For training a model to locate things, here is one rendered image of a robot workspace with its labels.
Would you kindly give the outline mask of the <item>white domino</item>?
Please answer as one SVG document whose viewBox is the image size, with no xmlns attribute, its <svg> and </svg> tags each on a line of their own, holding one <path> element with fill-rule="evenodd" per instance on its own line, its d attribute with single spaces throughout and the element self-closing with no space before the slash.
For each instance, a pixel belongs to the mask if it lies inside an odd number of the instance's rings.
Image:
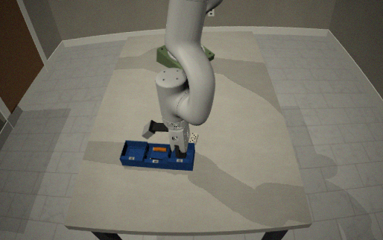
<svg viewBox="0 0 383 240">
<path fill-rule="evenodd" d="M 189 139 L 189 143 L 196 143 L 197 141 L 197 136 L 198 136 L 198 133 L 192 133 L 191 132 L 191 136 L 190 136 L 190 139 Z"/>
</svg>

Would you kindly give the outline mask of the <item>blue bin rack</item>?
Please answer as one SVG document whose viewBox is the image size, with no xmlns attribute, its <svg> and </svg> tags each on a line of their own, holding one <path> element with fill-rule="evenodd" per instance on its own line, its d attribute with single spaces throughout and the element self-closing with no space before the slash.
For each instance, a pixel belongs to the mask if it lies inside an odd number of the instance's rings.
<svg viewBox="0 0 383 240">
<path fill-rule="evenodd" d="M 187 156 L 185 159 L 173 159 L 176 158 L 175 149 L 174 152 L 172 152 L 171 147 L 169 146 L 169 144 L 125 140 L 124 147 L 120 156 L 121 164 L 144 168 L 193 171 L 195 154 L 194 143 L 188 143 L 186 152 Z M 167 151 L 153 151 L 153 147 L 167 148 Z M 157 158 L 162 160 L 150 160 L 150 158 Z"/>
</svg>

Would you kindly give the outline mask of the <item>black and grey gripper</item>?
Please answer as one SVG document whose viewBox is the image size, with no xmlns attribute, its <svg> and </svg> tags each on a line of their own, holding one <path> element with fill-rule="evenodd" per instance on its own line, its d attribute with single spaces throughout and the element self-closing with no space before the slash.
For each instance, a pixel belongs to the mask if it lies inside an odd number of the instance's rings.
<svg viewBox="0 0 383 240">
<path fill-rule="evenodd" d="M 176 157 L 179 157 L 180 159 L 186 158 L 189 143 L 189 124 L 185 127 L 179 127 L 178 129 L 175 127 L 167 128 L 171 151 L 174 152 L 175 149 Z"/>
</svg>

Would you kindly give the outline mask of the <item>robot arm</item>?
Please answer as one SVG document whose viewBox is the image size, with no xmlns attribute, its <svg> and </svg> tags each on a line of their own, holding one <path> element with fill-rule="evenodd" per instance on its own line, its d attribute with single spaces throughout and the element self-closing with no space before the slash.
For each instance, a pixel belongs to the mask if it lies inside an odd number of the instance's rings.
<svg viewBox="0 0 383 240">
<path fill-rule="evenodd" d="M 142 137 L 149 139 L 167 127 L 202 125 L 209 117 L 215 94 L 215 74 L 200 44 L 206 13 L 223 0 L 169 0 L 165 47 L 182 69 L 168 68 L 155 77 L 163 123 L 149 121 Z M 188 79 L 188 80 L 187 80 Z"/>
</svg>

